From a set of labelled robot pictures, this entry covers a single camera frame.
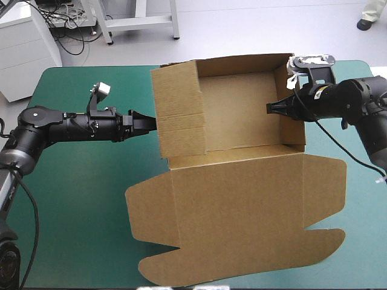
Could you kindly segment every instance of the cardboard box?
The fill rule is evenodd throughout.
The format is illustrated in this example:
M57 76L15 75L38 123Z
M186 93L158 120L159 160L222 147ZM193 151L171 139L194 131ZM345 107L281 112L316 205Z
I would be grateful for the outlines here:
M346 164L304 154L304 124L267 115L291 94L291 54L233 56L152 72L158 135L170 171L128 189L133 236L179 247L140 272L187 286L307 266L342 244L305 230L345 203Z

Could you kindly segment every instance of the wires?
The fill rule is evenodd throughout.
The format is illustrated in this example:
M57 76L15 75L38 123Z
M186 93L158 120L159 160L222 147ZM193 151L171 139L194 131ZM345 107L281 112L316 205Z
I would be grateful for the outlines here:
M16 178L16 180L18 181L18 183L21 185L21 187L24 189L25 193L27 194L29 200L31 201L32 203L32 206L34 208L34 218L35 218L35 237L34 237L34 246L32 248L32 252L31 252L31 257L30 257L30 261L28 262L28 266L27 266L27 269L25 270L25 274L24 274L24 277L23 277L23 280L20 284L20 287L19 287L19 290L22 290L24 285L25 285L25 282L27 281L28 279L28 275L31 271L31 267L32 267L32 264L34 262L34 259L35 259L35 255L36 255L36 249L37 249L37 244L39 242L39 232L40 232L40 224L39 224L39 213L37 211L37 204L36 204L36 201L31 193L31 191L28 189L28 187L24 184L23 180L21 179L21 177L14 171L11 171L11 173L13 174L13 176Z
M319 126L319 128L333 141L334 144L336 144L340 149L342 149L349 157L352 158L352 160L354 160L356 163L360 164L361 166L364 166L366 168L369 168L369 169L372 169L374 171L376 171L377 173L379 173L383 178L386 176L385 173L383 171L381 171L379 168L375 167L375 166L372 166L372 165L369 165L367 163L364 163L363 161L357 159L351 152L348 151L348 149L346 149L344 146L342 146L318 121L318 118L317 116L312 113L306 106L305 104L303 103L303 101L301 100L301 98L298 96L298 93L297 93L297 90L294 89L294 94L296 96L296 98L298 99L298 101L300 102L301 106L310 114L314 117L314 122L317 124L317 126Z
M11 136L13 136L12 134L9 134L9 135L3 134L5 123L4 123L4 120L2 118L0 118L0 125L1 125L1 128L0 128L0 135L1 135L1 137L3 137L3 138L10 138ZM32 203L32 206L33 206L33 209L34 209L34 218L35 218L34 245L33 245L31 256L30 256L30 261L28 262L27 269L25 270L25 274L23 276L23 280L22 280L22 282L20 284L20 287L19 287L19 290L22 290L24 285L25 285L25 282L27 281L28 275L29 275L29 273L31 271L32 264L33 264L34 259L35 259L37 244L39 242L40 223L39 223L39 213L38 213L38 210L37 210L37 204L36 204L35 198L33 197L32 193L28 189L28 187L24 184L24 182L23 182L23 180L22 180L22 178L21 178L21 176L19 174L19 168L16 165L17 165L16 163L12 163L12 164L0 163L0 169L7 169L7 170L9 170L10 173L15 177L15 180L18 182L18 184L20 184L20 186L24 189L25 193L27 194L29 200Z
M85 44L86 43L94 42L102 36L102 33L100 33L94 39L85 39L83 32L80 28L80 25L82 25L83 22L87 20L87 17L85 16L85 11L80 7L76 7L76 8L70 7L68 4L65 4L65 3L59 4L58 1L55 0L56 6L55 6L54 10L49 11L49 10L42 9L40 7L37 7L37 6L29 3L28 0L21 0L21 1L26 2L28 5L33 7L43 17L44 21L47 23L48 27L51 29L57 28L53 24L53 21L55 21L55 20L64 21L62 34L61 33L56 34L56 33L54 33L53 30L51 31L51 33L52 33L55 41L63 48L63 50L72 56L78 56L78 55L82 54L85 51ZM62 10L60 9L62 6L65 7L64 12L62 12ZM79 37L73 37L73 36L68 35L66 32L66 28L69 28L71 30L77 30L79 32ZM79 41L82 43L82 47L78 53L74 53L65 47L65 45L61 41L61 39L65 38L65 37Z
M2 118L0 118L0 137L1 138L10 138L9 134L4 134L4 128L5 128L5 123Z

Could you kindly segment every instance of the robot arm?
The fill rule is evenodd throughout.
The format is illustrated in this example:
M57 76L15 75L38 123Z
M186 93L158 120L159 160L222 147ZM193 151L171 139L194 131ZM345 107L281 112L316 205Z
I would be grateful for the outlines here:
M355 126L373 164L387 170L387 80L383 77L345 80L336 84L332 56L292 57L288 70L308 77L301 90L267 104L268 114L295 120L341 118L342 129Z
M6 224L17 186L30 174L43 150L56 142L121 142L156 130L156 120L130 110L119 114L115 107L103 111L97 104L109 94L104 83L94 85L86 113L69 113L41 106L27 108L18 118L18 126L0 151L0 288L19 288L20 253L13 240L17 235Z

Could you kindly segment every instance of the white label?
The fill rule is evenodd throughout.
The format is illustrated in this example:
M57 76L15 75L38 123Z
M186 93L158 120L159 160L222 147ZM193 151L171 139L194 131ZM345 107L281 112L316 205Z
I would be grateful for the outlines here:
M325 88L326 88L326 86L323 86L322 88L320 88L320 89L317 91L317 93L314 95L314 99L315 99L315 100L320 99L321 94L322 94L322 92L324 91Z
M193 290L230 290L230 286L196 286Z
M171 287L138 287L137 290L173 290Z
M295 89L296 85L297 85L297 75L295 74L293 77L290 77L288 79L288 83L287 83L286 87L288 89Z

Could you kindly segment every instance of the green tabletop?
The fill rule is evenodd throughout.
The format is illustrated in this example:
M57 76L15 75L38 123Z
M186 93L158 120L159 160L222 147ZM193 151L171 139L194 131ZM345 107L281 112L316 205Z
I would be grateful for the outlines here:
M154 115L152 66L52 68L46 71L30 106L85 112L95 82L112 86L100 107L134 109ZM337 81L371 76L367 64L338 62ZM353 127L342 132L340 120L322 122L360 159L368 161ZM342 228L344 244L317 265L246 275L216 284L235 288L381 288L387 286L387 188L374 172L353 163L314 124L307 124L307 153L348 163L346 206L312 228ZM44 151L25 182L36 197L41 240L28 287L129 288L150 285L138 262L170 248L139 242L131 236L125 190L167 171L156 132L122 143L55 144ZM18 233L22 274L33 244L31 205L22 192L8 223Z

